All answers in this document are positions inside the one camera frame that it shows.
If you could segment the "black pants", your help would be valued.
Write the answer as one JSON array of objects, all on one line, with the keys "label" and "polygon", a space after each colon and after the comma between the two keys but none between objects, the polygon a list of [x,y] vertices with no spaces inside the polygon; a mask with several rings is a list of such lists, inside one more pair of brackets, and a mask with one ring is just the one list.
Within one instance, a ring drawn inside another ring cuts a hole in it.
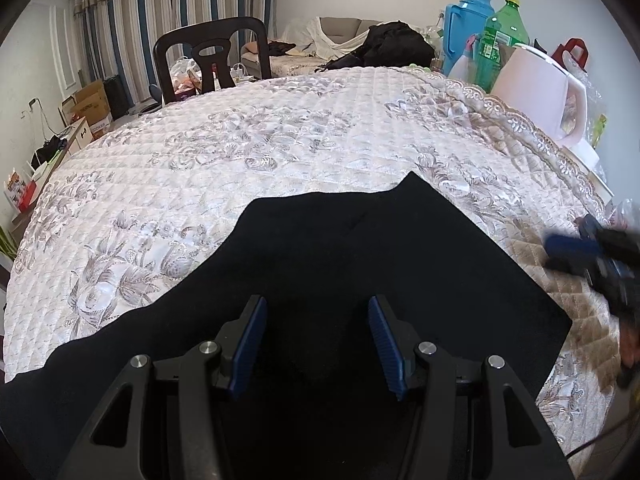
[{"label": "black pants", "polygon": [[388,391],[368,323],[383,295],[453,356],[498,354],[530,394],[572,322],[490,237],[415,174],[373,194],[261,198],[181,283],[96,334],[63,344],[1,390],[1,426],[52,479],[120,370],[181,356],[265,299],[267,326],[239,399],[220,410],[238,479],[389,479],[410,424]]}]

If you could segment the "pink electric kettle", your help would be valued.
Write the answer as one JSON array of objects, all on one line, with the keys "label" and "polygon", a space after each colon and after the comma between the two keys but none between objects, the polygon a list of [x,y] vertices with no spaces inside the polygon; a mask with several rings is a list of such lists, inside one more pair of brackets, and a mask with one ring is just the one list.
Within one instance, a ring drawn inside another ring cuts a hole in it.
[{"label": "pink electric kettle", "polygon": [[[523,113],[556,144],[571,148],[585,135],[588,117],[585,85],[550,56],[528,44],[514,46],[491,94]],[[575,123],[570,131],[565,131],[562,119],[570,96],[575,99]]]}]

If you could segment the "white quilted floral bedspread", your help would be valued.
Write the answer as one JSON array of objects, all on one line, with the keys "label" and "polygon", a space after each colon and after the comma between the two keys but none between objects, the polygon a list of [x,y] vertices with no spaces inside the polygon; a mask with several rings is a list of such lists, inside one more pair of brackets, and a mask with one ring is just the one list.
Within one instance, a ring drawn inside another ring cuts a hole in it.
[{"label": "white quilted floral bedspread", "polygon": [[586,173],[525,115],[417,68],[270,79],[172,104],[102,136],[50,177],[9,281],[9,378],[180,283],[259,197],[380,192],[417,174],[503,248],[573,328],[539,393],[570,453],[604,427],[617,332],[582,281],[542,266],[542,234],[603,214]]}]

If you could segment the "green plastic bottle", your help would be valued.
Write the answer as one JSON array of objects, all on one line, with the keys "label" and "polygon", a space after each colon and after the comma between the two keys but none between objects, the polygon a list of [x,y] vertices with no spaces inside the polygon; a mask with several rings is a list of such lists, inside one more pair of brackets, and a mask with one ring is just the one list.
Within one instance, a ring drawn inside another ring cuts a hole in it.
[{"label": "green plastic bottle", "polygon": [[504,0],[504,6],[485,22],[476,55],[475,84],[489,93],[501,70],[501,47],[528,44],[520,14],[520,0]]}]

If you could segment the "red white tissue box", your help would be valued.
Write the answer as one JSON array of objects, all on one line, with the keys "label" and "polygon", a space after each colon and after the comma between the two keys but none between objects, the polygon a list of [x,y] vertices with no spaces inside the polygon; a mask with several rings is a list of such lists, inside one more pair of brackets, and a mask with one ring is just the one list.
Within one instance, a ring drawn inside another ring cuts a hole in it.
[{"label": "red white tissue box", "polygon": [[12,174],[3,182],[3,193],[16,212],[23,212],[32,201],[36,184],[26,181],[18,172]]}]

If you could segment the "blue thermos jug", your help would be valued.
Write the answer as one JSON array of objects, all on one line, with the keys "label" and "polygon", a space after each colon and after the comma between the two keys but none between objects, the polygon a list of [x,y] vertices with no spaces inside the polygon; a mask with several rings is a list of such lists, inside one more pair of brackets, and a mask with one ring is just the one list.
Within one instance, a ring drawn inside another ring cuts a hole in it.
[{"label": "blue thermos jug", "polygon": [[448,4],[442,36],[442,72],[445,75],[450,73],[463,54],[468,39],[479,34],[484,29],[486,20],[494,13],[491,0],[460,0],[458,3]]}]

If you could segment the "black clothes pile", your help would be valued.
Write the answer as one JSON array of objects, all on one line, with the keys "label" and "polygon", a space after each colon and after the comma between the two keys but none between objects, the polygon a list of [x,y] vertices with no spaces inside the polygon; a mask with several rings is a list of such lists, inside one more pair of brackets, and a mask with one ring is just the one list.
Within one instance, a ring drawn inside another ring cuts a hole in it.
[{"label": "black clothes pile", "polygon": [[428,67],[435,50],[424,37],[404,22],[373,25],[358,48],[330,61],[325,70],[351,67]]}]

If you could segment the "low white cabinet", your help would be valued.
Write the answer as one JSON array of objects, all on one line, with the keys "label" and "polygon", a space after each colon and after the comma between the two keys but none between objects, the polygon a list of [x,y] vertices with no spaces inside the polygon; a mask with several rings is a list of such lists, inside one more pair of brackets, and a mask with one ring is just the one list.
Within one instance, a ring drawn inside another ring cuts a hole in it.
[{"label": "low white cabinet", "polygon": [[58,150],[48,162],[40,165],[35,170],[34,176],[29,182],[26,206],[11,222],[10,234],[14,240],[19,242],[22,239],[30,217],[36,208],[39,195],[51,179],[55,170],[57,170],[63,162],[66,162],[70,156],[81,151],[92,141],[93,135],[86,118],[76,120],[76,122],[73,122],[65,129],[65,136],[62,137],[62,148]]}]

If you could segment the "black speaker box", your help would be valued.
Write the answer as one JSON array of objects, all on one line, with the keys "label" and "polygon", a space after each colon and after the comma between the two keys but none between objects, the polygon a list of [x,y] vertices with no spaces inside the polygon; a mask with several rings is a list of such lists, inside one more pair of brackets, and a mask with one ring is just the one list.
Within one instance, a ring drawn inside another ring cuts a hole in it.
[{"label": "black speaker box", "polygon": [[128,114],[129,100],[119,75],[111,76],[103,81],[104,92],[114,120]]}]

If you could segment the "cardboard box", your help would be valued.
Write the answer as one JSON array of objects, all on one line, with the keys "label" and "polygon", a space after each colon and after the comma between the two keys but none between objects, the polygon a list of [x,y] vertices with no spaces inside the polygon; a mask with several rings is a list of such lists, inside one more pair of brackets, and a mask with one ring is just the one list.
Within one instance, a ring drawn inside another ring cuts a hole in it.
[{"label": "cardboard box", "polygon": [[58,108],[64,126],[85,118],[93,139],[111,128],[113,116],[102,80],[93,81],[64,100]]}]

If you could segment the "beige sofa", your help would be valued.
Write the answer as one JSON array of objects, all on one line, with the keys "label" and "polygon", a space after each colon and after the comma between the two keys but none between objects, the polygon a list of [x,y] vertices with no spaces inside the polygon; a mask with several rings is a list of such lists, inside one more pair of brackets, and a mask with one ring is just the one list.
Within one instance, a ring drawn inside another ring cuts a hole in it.
[{"label": "beige sofa", "polygon": [[270,56],[271,75],[287,77],[311,74],[327,62],[352,52],[380,24],[361,18],[310,18],[290,21],[280,38],[270,44],[294,44],[282,55]]}]

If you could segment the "dark wooden chair far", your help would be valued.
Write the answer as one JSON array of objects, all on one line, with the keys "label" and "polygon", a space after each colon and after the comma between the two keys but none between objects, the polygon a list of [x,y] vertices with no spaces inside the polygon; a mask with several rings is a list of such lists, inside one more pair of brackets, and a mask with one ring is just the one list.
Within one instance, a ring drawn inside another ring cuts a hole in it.
[{"label": "dark wooden chair far", "polygon": [[251,16],[239,16],[238,18],[223,18],[222,20],[190,25],[160,36],[154,44],[153,56],[157,81],[165,102],[177,101],[169,73],[167,52],[178,44],[186,44],[191,48],[191,58],[201,69],[203,93],[215,90],[213,67],[216,67],[216,75],[221,88],[233,88],[235,83],[228,65],[231,38],[236,32],[242,32],[242,30],[254,32],[257,39],[260,78],[270,79],[272,75],[267,29],[261,20]]}]

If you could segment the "striped blue beige curtain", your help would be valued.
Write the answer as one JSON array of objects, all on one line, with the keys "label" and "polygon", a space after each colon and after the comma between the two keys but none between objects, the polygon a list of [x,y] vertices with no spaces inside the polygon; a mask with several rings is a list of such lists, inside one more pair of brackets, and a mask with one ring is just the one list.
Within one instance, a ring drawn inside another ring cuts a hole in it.
[{"label": "striped blue beige curtain", "polygon": [[153,48],[174,29],[238,16],[270,24],[273,0],[70,0],[88,81],[117,76],[127,101],[147,99],[158,81]]}]

